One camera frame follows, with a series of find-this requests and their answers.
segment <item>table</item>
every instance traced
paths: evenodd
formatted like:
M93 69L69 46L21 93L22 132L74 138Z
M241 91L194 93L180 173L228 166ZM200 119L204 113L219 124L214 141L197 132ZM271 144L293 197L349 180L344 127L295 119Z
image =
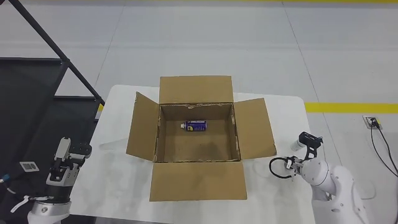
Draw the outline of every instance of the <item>table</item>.
M72 191L71 214L161 223L315 223L310 186L301 178L278 179L270 158L244 161L247 200L149 202L152 163L126 154L136 92L154 101L159 88L113 86L91 140L93 151ZM292 144L310 132L301 98L234 93L235 101L264 98L278 156L304 158ZM282 164L273 169L283 174Z

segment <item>floor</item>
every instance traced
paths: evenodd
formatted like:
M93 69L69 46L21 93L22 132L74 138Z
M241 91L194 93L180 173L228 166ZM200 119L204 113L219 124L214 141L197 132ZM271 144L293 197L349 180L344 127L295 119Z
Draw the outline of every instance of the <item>floor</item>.
M242 1L45 1L23 5L106 100L115 84L167 75L232 75L236 92L305 102L398 102L398 4ZM3 57L56 57L5 3ZM68 73L57 94L90 95ZM346 166L371 223L393 223L397 178L379 161L363 114L309 113L328 162ZM377 114L398 156L398 116ZM387 151L374 134L381 156ZM99 219L97 223L127 223Z

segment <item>purple can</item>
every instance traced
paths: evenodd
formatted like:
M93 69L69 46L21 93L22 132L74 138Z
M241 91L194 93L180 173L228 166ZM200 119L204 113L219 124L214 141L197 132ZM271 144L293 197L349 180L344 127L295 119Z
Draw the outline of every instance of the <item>purple can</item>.
M186 131L206 131L207 124L205 120L186 121L181 124L181 128Z

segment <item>open cardboard box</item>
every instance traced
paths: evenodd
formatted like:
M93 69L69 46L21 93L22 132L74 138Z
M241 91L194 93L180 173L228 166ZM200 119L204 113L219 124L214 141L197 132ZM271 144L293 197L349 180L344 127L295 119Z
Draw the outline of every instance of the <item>open cardboard box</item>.
M276 149L263 98L234 102L231 77L195 76L161 77L159 104L137 92L126 153L154 163L150 201L246 200L242 160Z

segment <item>floor outlet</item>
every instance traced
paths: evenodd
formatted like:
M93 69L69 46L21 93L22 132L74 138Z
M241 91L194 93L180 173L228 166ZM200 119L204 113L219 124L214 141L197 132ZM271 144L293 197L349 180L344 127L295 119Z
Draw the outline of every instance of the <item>floor outlet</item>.
M376 118L376 121L379 123L380 126L380 130L383 130L383 127L381 126L380 120L375 117L375 116L362 116L363 120L365 121L365 125L368 129L371 129L371 125L372 125L372 118Z

